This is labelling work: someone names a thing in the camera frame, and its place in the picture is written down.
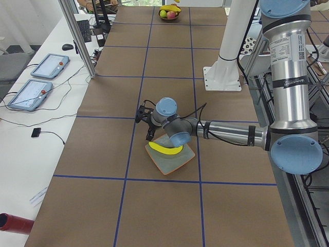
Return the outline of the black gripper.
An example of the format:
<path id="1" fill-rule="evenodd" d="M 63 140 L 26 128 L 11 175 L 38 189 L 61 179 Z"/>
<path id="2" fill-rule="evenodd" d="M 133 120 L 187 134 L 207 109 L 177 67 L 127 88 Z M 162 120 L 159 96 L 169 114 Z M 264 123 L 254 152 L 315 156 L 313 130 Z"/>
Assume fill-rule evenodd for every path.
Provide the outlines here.
<path id="1" fill-rule="evenodd" d="M 135 123 L 138 124 L 141 121 L 144 121 L 149 125 L 148 132 L 146 135 L 146 140 L 152 141 L 154 138 L 157 127 L 152 123 L 151 116 L 154 111 L 154 108 L 148 108 L 145 105 L 140 105 L 136 111 Z"/>

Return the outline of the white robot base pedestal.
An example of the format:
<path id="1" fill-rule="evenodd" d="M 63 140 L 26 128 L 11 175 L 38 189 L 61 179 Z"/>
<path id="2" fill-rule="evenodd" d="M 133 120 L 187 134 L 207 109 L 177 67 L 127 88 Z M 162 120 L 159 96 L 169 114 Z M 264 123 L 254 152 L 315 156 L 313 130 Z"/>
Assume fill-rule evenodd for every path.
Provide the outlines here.
<path id="1" fill-rule="evenodd" d="M 203 68 L 207 91 L 241 91 L 237 60 L 257 6 L 256 0 L 232 1 L 218 59 Z"/>

